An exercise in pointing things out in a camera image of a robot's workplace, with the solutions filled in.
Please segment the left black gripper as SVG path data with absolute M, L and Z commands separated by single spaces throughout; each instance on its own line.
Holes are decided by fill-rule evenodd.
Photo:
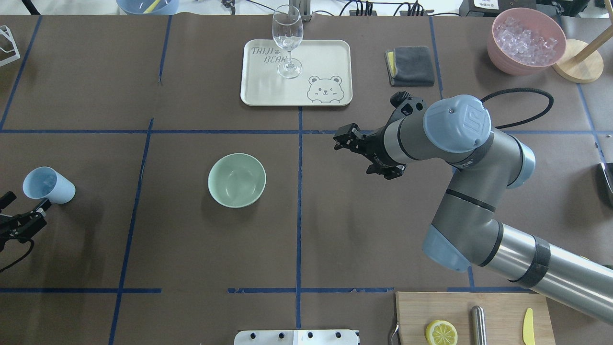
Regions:
M 6 209 L 17 199 L 12 191 L 8 191 L 0 197 L 0 209 Z M 31 239 L 42 230 L 47 222 L 46 212 L 52 206 L 52 202 L 43 198 L 30 212 L 15 216 L 0 216 L 0 251 L 4 251 L 9 239 L 17 239 L 22 244 Z

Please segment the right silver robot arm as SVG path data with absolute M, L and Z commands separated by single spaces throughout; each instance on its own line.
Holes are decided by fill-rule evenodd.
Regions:
M 364 135 L 357 124 L 337 129 L 335 150 L 370 160 L 366 172 L 400 177 L 408 163 L 442 159 L 456 171 L 431 221 L 423 252 L 444 267 L 477 265 L 522 288 L 606 323 L 613 319 L 610 268 L 495 220 L 501 197 L 534 173 L 535 155 L 512 135 L 492 127 L 488 109 L 471 95 L 430 106 L 407 92 L 390 98 L 385 126 Z

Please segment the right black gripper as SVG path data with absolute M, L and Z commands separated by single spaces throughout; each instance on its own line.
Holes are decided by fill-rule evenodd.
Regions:
M 358 151 L 371 162 L 366 169 L 366 174 L 381 175 L 386 180 L 396 179 L 404 174 L 407 166 L 396 162 L 387 153 L 385 130 L 386 127 L 381 127 L 369 135 L 364 135 L 358 124 L 344 125 L 339 127 L 333 136 L 336 142 L 334 150 Z

